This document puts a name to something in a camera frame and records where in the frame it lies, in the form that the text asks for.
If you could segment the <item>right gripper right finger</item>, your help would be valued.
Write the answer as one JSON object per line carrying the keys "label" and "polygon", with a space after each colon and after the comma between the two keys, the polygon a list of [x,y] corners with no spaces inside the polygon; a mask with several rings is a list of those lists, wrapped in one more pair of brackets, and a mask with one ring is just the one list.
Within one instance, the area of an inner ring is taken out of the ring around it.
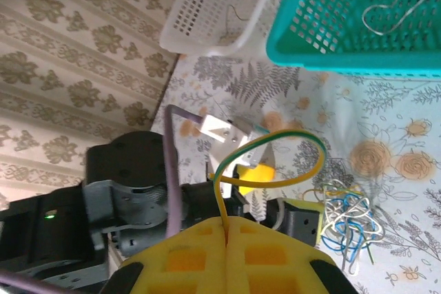
{"label": "right gripper right finger", "polygon": [[358,294],[333,259],[301,241],[229,218],[227,294]]}

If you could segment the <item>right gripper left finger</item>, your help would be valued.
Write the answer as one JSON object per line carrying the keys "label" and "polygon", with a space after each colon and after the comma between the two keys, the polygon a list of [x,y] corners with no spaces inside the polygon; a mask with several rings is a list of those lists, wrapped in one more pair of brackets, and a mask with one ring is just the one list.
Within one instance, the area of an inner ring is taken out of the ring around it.
{"label": "right gripper left finger", "polygon": [[225,235],[210,218],[126,259],[108,294],[226,294]]}

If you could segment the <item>teal plastic basket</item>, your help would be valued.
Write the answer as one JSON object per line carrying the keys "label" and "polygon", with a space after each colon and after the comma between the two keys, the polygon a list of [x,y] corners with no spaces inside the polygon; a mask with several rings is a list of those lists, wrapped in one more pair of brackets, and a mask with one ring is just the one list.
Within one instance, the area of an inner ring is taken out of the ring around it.
{"label": "teal plastic basket", "polygon": [[282,0],[266,52],[308,70],[441,79],[441,0]]}

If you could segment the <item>floral printed table cover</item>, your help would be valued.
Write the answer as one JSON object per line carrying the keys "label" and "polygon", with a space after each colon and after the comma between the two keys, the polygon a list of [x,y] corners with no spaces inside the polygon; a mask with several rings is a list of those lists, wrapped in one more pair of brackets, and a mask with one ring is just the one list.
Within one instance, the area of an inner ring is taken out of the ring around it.
{"label": "floral printed table cover", "polygon": [[315,133],[328,159],[313,180],[247,194],[263,220],[280,196],[315,200],[329,180],[361,187],[385,230],[363,251],[359,294],[441,294],[441,81],[341,76],[254,61],[182,57],[163,105]]}

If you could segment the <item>white plastic basket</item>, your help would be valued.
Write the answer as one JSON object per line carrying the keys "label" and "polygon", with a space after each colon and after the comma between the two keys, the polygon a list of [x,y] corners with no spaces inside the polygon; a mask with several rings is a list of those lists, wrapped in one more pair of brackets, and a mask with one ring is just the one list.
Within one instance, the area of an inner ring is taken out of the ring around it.
{"label": "white plastic basket", "polygon": [[170,52],[267,61],[281,0],[175,0],[160,35]]}

